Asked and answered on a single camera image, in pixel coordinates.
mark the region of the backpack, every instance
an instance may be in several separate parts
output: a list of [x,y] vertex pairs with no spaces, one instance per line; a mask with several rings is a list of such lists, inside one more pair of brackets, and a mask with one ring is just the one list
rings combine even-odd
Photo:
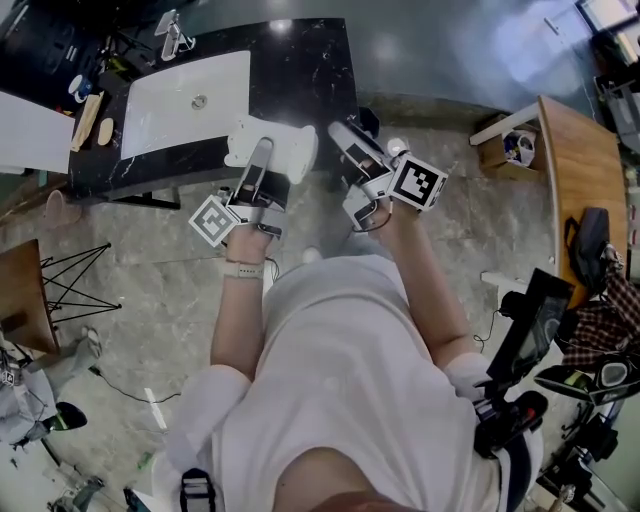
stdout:
[[[569,243],[571,228],[576,234]],[[585,208],[580,224],[569,217],[564,224],[564,242],[571,269],[586,286],[589,296],[602,293],[606,287],[607,262],[601,256],[609,243],[609,212],[604,208]]]

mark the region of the drain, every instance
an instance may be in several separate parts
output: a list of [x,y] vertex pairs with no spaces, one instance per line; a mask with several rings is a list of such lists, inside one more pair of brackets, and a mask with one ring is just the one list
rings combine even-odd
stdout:
[[191,108],[193,110],[202,110],[207,105],[207,97],[202,94],[198,94],[191,100]]

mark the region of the white t-shirt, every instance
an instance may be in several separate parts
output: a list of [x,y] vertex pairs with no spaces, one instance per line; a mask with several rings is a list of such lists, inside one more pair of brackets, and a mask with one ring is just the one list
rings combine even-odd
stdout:
[[393,263],[335,258],[283,276],[266,298],[265,333],[253,384],[226,366],[188,380],[154,464],[156,498],[180,510],[180,477],[197,456],[218,510],[269,511],[285,468],[325,447],[401,505],[498,509],[499,465],[474,451],[475,411],[451,384],[486,380],[488,362],[433,364]]

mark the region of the white sink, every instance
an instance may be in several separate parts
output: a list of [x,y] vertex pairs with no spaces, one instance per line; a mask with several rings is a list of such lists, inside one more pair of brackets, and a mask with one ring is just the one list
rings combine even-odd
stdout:
[[121,158],[229,135],[249,113],[250,61],[251,52],[228,53],[133,82]]

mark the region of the wooden desk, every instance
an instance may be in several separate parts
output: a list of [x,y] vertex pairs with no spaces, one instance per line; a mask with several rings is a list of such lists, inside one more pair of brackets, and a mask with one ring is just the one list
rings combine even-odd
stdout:
[[0,254],[0,321],[7,341],[48,354],[60,352],[47,308],[37,240]]
[[564,244],[564,223],[569,217],[578,222],[590,206],[609,211],[611,243],[626,258],[627,205],[622,165],[616,136],[595,121],[541,96],[519,112],[473,135],[477,146],[538,119],[546,146],[549,184],[553,199],[556,275],[576,286],[570,307],[585,301],[586,289],[571,270]]

